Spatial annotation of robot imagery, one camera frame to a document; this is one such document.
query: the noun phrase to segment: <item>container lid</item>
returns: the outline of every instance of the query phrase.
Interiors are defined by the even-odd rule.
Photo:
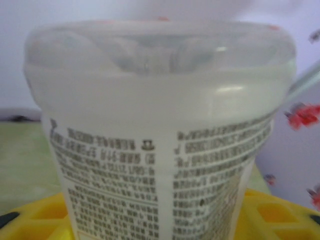
[[[284,30],[243,22],[65,23],[35,30],[25,49],[26,63],[38,67],[139,75],[261,68],[295,58]]]

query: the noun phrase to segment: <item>white plastic container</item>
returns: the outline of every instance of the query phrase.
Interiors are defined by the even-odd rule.
[[[77,240],[232,239],[295,75],[283,30],[91,21],[36,30],[25,49]]]

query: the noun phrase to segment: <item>black logo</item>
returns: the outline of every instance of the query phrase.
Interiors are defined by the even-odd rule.
[[[152,140],[143,140],[142,142],[143,142],[141,146],[142,150],[152,151],[155,149],[155,146],[153,145]]]

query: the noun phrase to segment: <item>red flower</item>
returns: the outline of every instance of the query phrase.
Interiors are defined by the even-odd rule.
[[[303,105],[287,117],[289,125],[298,130],[302,125],[310,127],[319,123],[318,115],[320,115],[320,105]]]

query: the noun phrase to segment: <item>yellow plastic stand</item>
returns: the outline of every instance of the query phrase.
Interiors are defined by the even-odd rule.
[[[5,225],[2,221],[0,240],[74,239],[62,194],[12,212],[20,214]],[[234,240],[320,240],[320,214],[248,189]]]

